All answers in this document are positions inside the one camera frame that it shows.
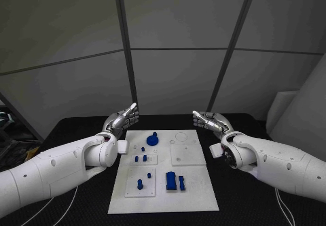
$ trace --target white cable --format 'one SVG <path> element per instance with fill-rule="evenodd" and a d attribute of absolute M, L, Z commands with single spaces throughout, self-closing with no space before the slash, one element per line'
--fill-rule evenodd
<path fill-rule="evenodd" d="M 43 206 L 43 208 L 39 210 L 39 212 L 29 218 L 29 220 L 20 225 L 24 226 L 29 221 L 37 216 L 37 214 L 40 213 L 40 211 L 44 209 L 44 207 L 49 205 L 50 201 L 53 200 L 53 198 L 49 200 L 49 202 L 46 203 L 46 205 Z"/>
<path fill-rule="evenodd" d="M 281 204 L 284 205 L 284 207 L 287 208 L 287 205 L 285 205 L 285 203 L 282 202 L 281 198 L 280 198 L 280 201 L 281 201 Z M 288 211 L 290 216 L 291 216 L 293 226 L 295 226 L 294 217 L 293 217 L 293 214 L 291 214 L 291 211 L 288 210 L 288 208 L 287 208 L 287 211 Z"/>
<path fill-rule="evenodd" d="M 67 207 L 67 209 L 66 209 L 66 212 L 63 213 L 63 215 L 62 215 L 59 221 L 53 224 L 53 226 L 56 226 L 56 224 L 60 222 L 62 218 L 65 217 L 65 215 L 66 215 L 66 213 L 67 213 L 67 211 L 69 211 L 69 208 L 70 208 L 70 205 L 72 205 L 72 203 L 73 203 L 75 196 L 76 196 L 76 190 L 75 190 L 75 195 L 73 195 L 73 198 L 72 198 L 72 200 L 70 200 L 70 203 L 69 203 L 69 207 Z"/>
<path fill-rule="evenodd" d="M 282 212 L 282 214 L 284 214 L 284 216 L 285 216 L 285 218 L 287 218 L 287 221 L 288 221 L 288 223 L 290 223 L 290 226 L 295 226 L 294 217 L 293 217 L 293 215 L 291 215 L 291 211 L 290 211 L 290 210 L 288 210 L 288 208 L 287 208 L 287 205 L 284 204 L 284 202 L 282 202 L 282 200 L 281 200 L 281 198 L 280 198 L 278 189 L 275 189 L 275 195 L 277 195 L 277 202 L 278 202 L 278 206 L 280 206 L 281 212 Z M 290 222 L 290 220 L 288 220 L 288 217 L 287 217 L 287 214 L 285 214 L 285 212 L 284 212 L 284 210 L 282 210 L 282 207 L 281 207 L 280 201 L 281 201 L 281 204 L 285 206 L 287 211 L 288 211 L 288 213 L 290 213 L 290 215 L 291 215 L 293 224 L 291 224 L 291 222 Z"/>

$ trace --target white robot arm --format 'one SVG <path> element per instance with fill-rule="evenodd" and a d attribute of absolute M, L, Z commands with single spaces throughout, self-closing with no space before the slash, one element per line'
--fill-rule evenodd
<path fill-rule="evenodd" d="M 105 120 L 102 132 L 42 152 L 0 173 L 0 218 L 27 204 L 49 199 L 89 180 L 128 153 L 128 142 L 117 140 L 122 129 L 138 122 L 135 103 Z"/>
<path fill-rule="evenodd" d="M 193 112 L 194 125 L 210 129 L 220 143 L 209 147 L 213 158 L 248 172 L 284 192 L 326 202 L 326 162 L 295 147 L 233 131 L 218 113 Z"/>

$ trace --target robotic hand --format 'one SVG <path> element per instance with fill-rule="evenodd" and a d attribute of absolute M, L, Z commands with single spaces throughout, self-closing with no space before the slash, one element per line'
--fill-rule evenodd
<path fill-rule="evenodd" d="M 193 122 L 220 140 L 209 147 L 213 158 L 223 156 L 233 169 L 281 191 L 326 202 L 326 162 L 295 147 L 233 131 L 218 113 L 193 111 Z"/>
<path fill-rule="evenodd" d="M 109 115 L 95 136 L 42 152 L 0 173 L 0 218 L 27 204 L 49 199 L 89 180 L 114 164 L 117 153 L 128 153 L 128 142 L 117 139 L 138 122 L 137 104 Z"/>

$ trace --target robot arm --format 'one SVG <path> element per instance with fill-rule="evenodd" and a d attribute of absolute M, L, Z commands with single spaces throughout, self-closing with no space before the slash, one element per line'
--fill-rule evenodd
<path fill-rule="evenodd" d="M 193 115 L 194 125 L 210 129 L 220 139 L 209 147 L 213 158 L 223 156 L 233 169 L 281 191 L 326 202 L 326 162 L 295 147 L 233 131 L 220 114 Z"/>
<path fill-rule="evenodd" d="M 0 218 L 27 204 L 49 199 L 89 180 L 128 153 L 128 142 L 117 140 L 122 129 L 138 122 L 135 103 L 112 114 L 95 136 L 42 152 L 0 173 Z"/>

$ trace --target black tablecloth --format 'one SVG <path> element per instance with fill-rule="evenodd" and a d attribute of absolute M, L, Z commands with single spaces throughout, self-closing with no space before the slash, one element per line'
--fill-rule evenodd
<path fill-rule="evenodd" d="M 248 114 L 225 114 L 236 131 L 269 139 L 255 119 Z M 50 132 L 39 151 L 86 138 L 102 129 L 106 117 L 63 119 Z M 209 146 L 219 142 L 209 130 L 192 125 L 192 115 L 143 115 L 130 130 L 196 129 L 203 149 L 209 177 L 220 211 L 108 215 L 119 157 L 106 170 L 85 182 L 59 225 L 284 225 L 287 220 L 278 208 L 274 188 L 248 173 L 232 169 L 222 159 L 213 159 Z M 75 189 L 56 197 L 27 225 L 49 226 L 60 218 L 70 203 Z M 326 225 L 326 204 L 280 192 L 293 212 L 297 225 Z M 0 219 L 0 225 L 21 225 L 47 201 L 23 207 Z"/>

